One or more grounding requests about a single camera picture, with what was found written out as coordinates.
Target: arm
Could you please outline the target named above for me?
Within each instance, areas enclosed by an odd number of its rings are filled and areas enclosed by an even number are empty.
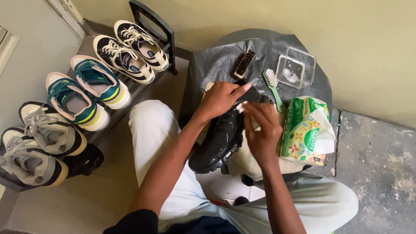
[[[210,119],[227,112],[250,87],[250,83],[240,87],[227,82],[216,82],[207,91],[188,124],[149,168],[130,205],[129,213],[148,209],[159,216],[162,205],[175,187],[201,130]]]
[[[263,172],[267,212],[273,233],[306,234],[299,214],[279,168],[276,146],[283,128],[277,121],[274,106],[270,104],[245,104],[244,126],[248,146]],[[254,131],[251,121],[261,127]]]

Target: sleeve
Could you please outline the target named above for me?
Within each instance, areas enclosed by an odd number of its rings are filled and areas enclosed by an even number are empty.
[[[110,233],[158,233],[158,217],[155,212],[140,209],[124,216],[116,225],[104,230]]]

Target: floor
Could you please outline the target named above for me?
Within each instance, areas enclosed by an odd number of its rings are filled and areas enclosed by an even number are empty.
[[[86,37],[79,54],[95,57],[93,37]],[[188,71],[188,61],[176,57],[179,72],[167,72],[142,100],[158,99],[178,116]],[[132,138],[128,119],[99,142],[105,160],[90,176],[67,179],[57,187],[40,187],[20,193],[5,228],[32,233],[102,233],[117,223],[127,211],[137,189]],[[232,204],[245,196],[250,201],[264,197],[264,191],[247,187],[239,177],[222,175],[220,170],[196,175],[210,199]]]
[[[94,55],[92,37],[80,54]],[[159,99],[178,115],[188,61],[176,58],[178,76],[166,73],[144,97]],[[332,177],[352,188],[359,212],[336,234],[408,234],[416,230],[416,136],[413,130],[346,111],[334,111],[337,150],[328,166],[310,173]],[[133,149],[127,119],[102,139],[105,161],[92,175],[77,176],[54,188],[19,195],[6,228],[32,233],[101,233],[126,214],[137,189]],[[251,201],[264,196],[240,178],[218,170],[197,175],[207,197],[232,203],[238,196]]]

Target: light gray pants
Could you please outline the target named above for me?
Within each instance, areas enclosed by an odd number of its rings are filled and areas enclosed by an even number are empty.
[[[137,181],[142,183],[161,148],[180,132],[175,115],[158,100],[147,100],[133,107],[129,126],[133,135]],[[347,223],[358,211],[355,193],[328,178],[299,173],[286,183],[308,234],[329,234]],[[221,217],[241,233],[271,233],[266,198],[240,206],[216,206],[209,202],[188,163],[162,206],[159,231],[175,223],[186,223],[201,216]]]

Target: door frame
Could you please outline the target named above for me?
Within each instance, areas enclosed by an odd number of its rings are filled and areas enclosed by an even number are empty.
[[[44,0],[44,2],[51,8],[51,10],[55,11],[58,17],[67,25],[67,27],[78,38],[79,41],[84,40],[85,31],[81,27],[83,24],[82,16],[70,1],[65,2],[60,0]]]

